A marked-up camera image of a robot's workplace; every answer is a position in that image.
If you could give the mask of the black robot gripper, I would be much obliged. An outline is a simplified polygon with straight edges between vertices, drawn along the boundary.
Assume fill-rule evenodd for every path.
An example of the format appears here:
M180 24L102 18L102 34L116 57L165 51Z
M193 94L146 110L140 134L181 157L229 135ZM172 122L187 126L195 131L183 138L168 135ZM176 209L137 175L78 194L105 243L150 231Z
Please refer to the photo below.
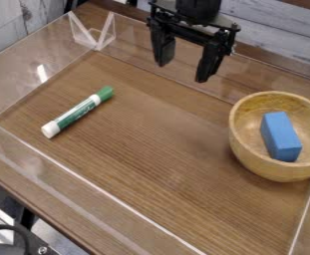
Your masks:
M225 55L233 52L241 26L220 14L223 0L150 0L148 25L157 64L164 67L174 57L176 37L205 45L196 81L205 83L217 73Z

